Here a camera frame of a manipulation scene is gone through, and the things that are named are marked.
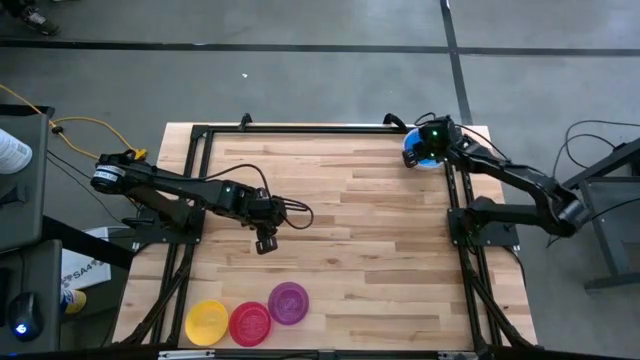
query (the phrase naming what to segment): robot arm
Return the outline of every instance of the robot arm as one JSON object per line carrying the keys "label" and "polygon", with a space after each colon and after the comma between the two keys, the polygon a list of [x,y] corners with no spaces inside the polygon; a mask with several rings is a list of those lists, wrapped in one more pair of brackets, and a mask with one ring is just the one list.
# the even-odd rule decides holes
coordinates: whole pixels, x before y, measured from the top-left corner
{"label": "robot arm", "polygon": [[571,236],[588,220],[584,204],[554,178],[526,166],[496,157],[473,138],[463,135],[449,116],[428,121],[419,128],[421,142],[403,152],[407,167],[431,159],[449,161],[460,170],[487,174],[527,192],[535,205],[496,204],[478,197],[465,209],[463,227],[476,233],[491,221],[535,225],[547,233]]}
{"label": "robot arm", "polygon": [[[206,209],[256,230],[258,254],[277,249],[275,234],[287,217],[285,202],[265,189],[230,180],[187,178],[135,160],[131,154],[101,155],[91,185],[105,194],[130,197],[158,212],[177,231],[188,229],[192,209]],[[159,191],[193,200],[170,200]]]}

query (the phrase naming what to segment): concrete floor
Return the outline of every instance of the concrete floor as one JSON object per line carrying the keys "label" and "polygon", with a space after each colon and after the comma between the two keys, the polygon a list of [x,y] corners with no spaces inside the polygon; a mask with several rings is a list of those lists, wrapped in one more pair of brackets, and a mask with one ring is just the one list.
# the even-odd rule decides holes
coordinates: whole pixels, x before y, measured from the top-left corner
{"label": "concrete floor", "polygon": [[[640,3],[633,0],[450,3],[459,46],[640,47],[634,16]],[[437,0],[82,0],[41,7],[60,22],[59,40],[447,44]],[[0,35],[37,38],[7,16],[0,20]],[[488,125],[496,145],[517,162],[550,172],[564,131],[579,120],[640,124],[638,57],[462,56],[461,64],[474,124]],[[237,122],[244,112],[265,122],[379,123],[387,112],[407,121],[427,111],[459,117],[446,54],[3,48],[0,82],[54,106],[57,116],[108,121],[135,146],[148,148],[152,162],[170,121]],[[16,101],[0,93],[0,102]],[[613,143],[640,135],[637,128],[612,126],[585,125],[580,132],[597,132]],[[66,133],[96,153],[123,149],[102,128],[78,123]],[[610,151],[588,138],[571,146],[585,163]],[[91,172],[92,161],[59,140],[51,138],[50,148]],[[560,180],[579,170],[566,158],[561,164]],[[510,203],[530,202],[517,190],[504,190]],[[124,199],[100,197],[113,213],[133,215]],[[54,168],[47,174],[45,211],[79,228],[114,224]],[[637,357],[640,286],[590,295],[582,288],[607,274],[592,228],[549,250],[540,229],[518,231],[539,343]]]}

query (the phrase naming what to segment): yellow cable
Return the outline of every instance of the yellow cable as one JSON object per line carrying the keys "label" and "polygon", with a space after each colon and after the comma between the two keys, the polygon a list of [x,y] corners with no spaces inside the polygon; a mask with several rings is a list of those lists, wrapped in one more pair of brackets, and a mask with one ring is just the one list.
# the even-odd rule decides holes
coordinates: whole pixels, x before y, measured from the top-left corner
{"label": "yellow cable", "polygon": [[[32,103],[30,103],[27,99],[23,98],[22,96],[18,95],[15,91],[9,89],[8,87],[0,84],[0,88],[2,88],[3,90],[5,90],[6,92],[8,92],[9,94],[15,96],[17,99],[19,99],[20,101],[22,101],[23,103],[27,104],[29,107],[31,107],[33,109],[33,111],[35,111],[38,114],[42,114],[42,111],[38,110],[37,107],[35,107]],[[57,123],[59,122],[63,122],[63,121],[89,121],[89,122],[93,122],[96,124],[100,124],[102,126],[105,126],[107,129],[111,130],[112,133],[114,133],[118,138],[120,138],[120,140],[127,145],[127,147],[131,150],[133,150],[136,153],[136,159],[144,159],[147,156],[147,150],[146,149],[136,149],[133,146],[131,146],[131,144],[129,144],[129,142],[124,138],[124,136],[122,136],[116,129],[114,129],[111,125],[109,125],[107,122],[102,121],[102,120],[98,120],[98,119],[94,119],[94,118],[90,118],[90,117],[85,117],[85,116],[70,116],[70,117],[64,117],[64,118],[59,118],[56,120],[49,120],[49,126],[51,126],[51,128],[56,127]],[[69,141],[69,139],[63,134],[63,133],[58,133],[56,134],[58,136],[60,136],[62,138],[62,140],[64,140],[65,143],[67,143],[67,145],[69,145],[69,147],[83,155],[86,155],[92,159],[98,160],[98,156],[94,155],[88,151],[82,150],[79,147],[73,145],[71,143],[71,141]]]}

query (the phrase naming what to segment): table leg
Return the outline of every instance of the table leg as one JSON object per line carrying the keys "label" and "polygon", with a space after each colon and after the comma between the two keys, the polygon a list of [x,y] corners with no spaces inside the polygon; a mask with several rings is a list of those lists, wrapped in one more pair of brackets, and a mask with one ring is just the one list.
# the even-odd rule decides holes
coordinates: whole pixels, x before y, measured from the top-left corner
{"label": "table leg", "polygon": [[88,235],[48,216],[42,217],[41,240],[58,239],[62,241],[62,247],[82,255],[92,257],[119,268],[129,270],[134,252],[121,248]]}
{"label": "table leg", "polygon": [[601,289],[607,289],[611,287],[631,285],[631,284],[640,284],[639,272],[615,275],[615,276],[610,276],[606,278],[587,281],[584,284],[584,289],[586,291],[594,291],[594,290],[601,290]]}

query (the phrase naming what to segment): wooden table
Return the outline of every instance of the wooden table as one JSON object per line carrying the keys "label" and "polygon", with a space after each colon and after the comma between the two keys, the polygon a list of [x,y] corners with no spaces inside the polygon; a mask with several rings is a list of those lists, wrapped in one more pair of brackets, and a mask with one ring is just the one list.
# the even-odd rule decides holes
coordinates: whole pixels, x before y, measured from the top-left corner
{"label": "wooden table", "polygon": [[[192,125],[167,124],[159,167],[183,172]],[[473,128],[488,136],[485,126]],[[245,301],[266,304],[274,286],[295,281],[309,292],[309,314],[294,326],[274,322],[259,347],[472,349],[460,263],[445,222],[444,170],[406,169],[402,140],[402,135],[217,134],[209,173],[240,163],[258,165],[273,194],[308,203],[316,219],[307,230],[281,226],[278,250],[259,256],[252,231],[207,214],[185,316],[205,299],[221,301],[229,313]],[[262,186],[251,169],[227,178]],[[497,180],[472,175],[472,183],[476,196],[503,201]],[[303,224],[307,217],[293,214],[290,220]],[[167,248],[151,245],[134,259],[114,341],[129,335],[156,300]],[[518,264],[502,248],[486,253],[496,302],[535,343]],[[484,307],[479,308],[489,339]],[[165,335],[173,303],[169,309]],[[195,347],[182,329],[180,347]],[[227,334],[215,347],[239,346]]]}

